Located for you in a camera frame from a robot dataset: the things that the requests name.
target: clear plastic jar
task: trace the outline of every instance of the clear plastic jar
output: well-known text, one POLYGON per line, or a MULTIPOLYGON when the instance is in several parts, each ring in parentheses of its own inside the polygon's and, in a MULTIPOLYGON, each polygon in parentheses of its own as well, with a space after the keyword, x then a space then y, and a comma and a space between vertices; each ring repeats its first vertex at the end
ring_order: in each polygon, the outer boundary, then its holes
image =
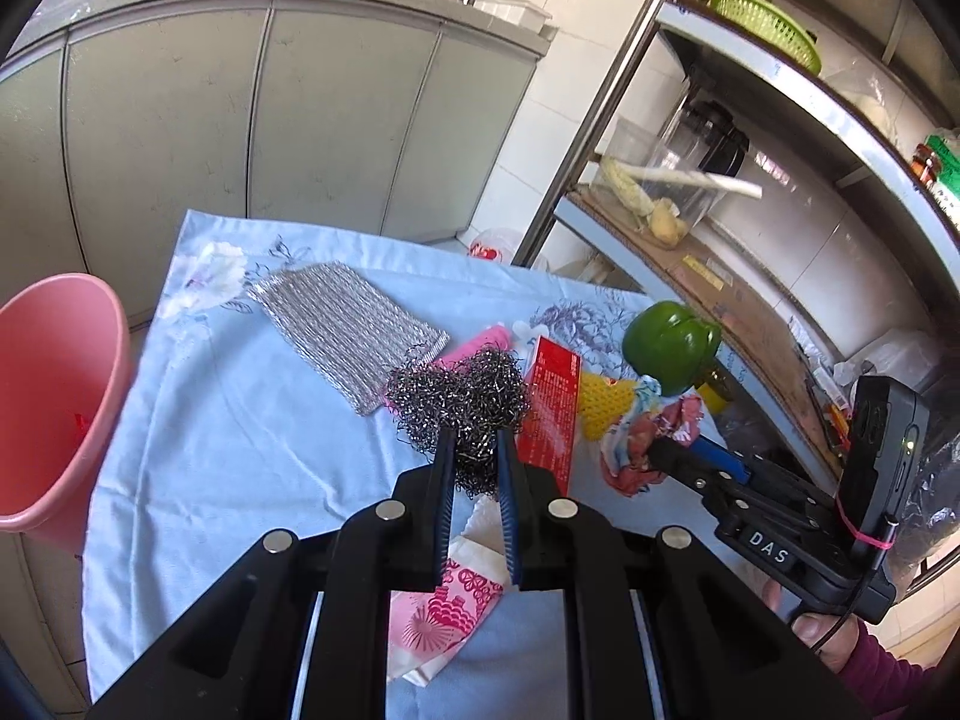
POLYGON ((676 247, 726 194, 665 141, 622 117, 592 189, 613 194, 632 212, 642 236, 664 248, 676 247))

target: tile floor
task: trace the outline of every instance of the tile floor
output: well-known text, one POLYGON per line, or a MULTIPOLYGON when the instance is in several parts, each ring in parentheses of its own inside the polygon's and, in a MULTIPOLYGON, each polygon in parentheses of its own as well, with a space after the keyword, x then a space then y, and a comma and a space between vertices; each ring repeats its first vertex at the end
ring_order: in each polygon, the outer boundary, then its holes
MULTIPOLYGON (((455 253, 466 253, 459 241, 443 241, 434 247, 455 253)), ((131 357, 139 360, 147 329, 131 334, 131 357)), ((936 557, 960 543, 960 533, 950 539, 936 557)), ((74 682, 89 701, 83 633, 80 630, 80 561, 71 555, 48 547, 30 538, 23 539, 24 551, 37 600, 49 626, 51 636, 64 659, 74 682)), ((949 645, 953 631, 960 623, 960 569, 944 575, 937 583, 894 607, 874 633, 898 656, 907 656, 923 664, 933 664, 949 645), (939 624, 938 634, 930 642, 920 641, 918 633, 939 624)), ((43 692, 42 685, 37 685, 43 692)), ((58 720, 83 720, 85 712, 57 715, 58 720)))

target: jar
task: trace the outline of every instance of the jar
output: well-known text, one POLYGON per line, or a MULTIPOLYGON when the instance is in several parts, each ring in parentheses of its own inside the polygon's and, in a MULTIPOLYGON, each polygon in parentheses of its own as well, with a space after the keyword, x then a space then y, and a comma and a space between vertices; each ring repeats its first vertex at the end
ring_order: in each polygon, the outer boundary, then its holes
POLYGON ((661 248, 675 248, 726 194, 664 139, 623 117, 590 189, 612 194, 642 237, 661 248))
POLYGON ((918 143, 917 150, 913 152, 913 161, 910 163, 913 172, 917 175, 920 183, 930 189, 944 168, 943 163, 930 146, 925 143, 918 143))

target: red box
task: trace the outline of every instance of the red box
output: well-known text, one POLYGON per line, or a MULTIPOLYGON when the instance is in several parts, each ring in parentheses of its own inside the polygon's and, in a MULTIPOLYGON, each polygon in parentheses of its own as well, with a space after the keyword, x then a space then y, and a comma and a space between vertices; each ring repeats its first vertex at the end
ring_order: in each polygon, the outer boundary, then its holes
POLYGON ((580 391, 580 356, 541 336, 526 378, 531 408, 517 437, 517 456, 522 463, 553 471, 560 494, 566 495, 580 391))

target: hand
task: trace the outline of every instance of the hand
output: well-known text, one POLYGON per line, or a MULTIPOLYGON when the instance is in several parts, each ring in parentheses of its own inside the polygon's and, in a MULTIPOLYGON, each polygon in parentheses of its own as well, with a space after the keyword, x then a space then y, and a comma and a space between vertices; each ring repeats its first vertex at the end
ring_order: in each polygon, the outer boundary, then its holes
MULTIPOLYGON (((763 586, 763 603, 774 613, 779 608, 783 590, 772 579, 768 580, 767 584, 763 586)), ((806 646, 812 647, 820 640, 822 635, 833 627, 833 623, 836 621, 836 617, 831 617, 828 614, 801 614, 793 623, 793 632, 806 646)), ((847 665, 847 661, 850 660, 853 648, 856 647, 856 642, 859 639, 860 626, 857 624, 855 617, 850 617, 821 648, 819 652, 820 660, 824 661, 824 665, 834 674, 839 674, 843 667, 847 665)))

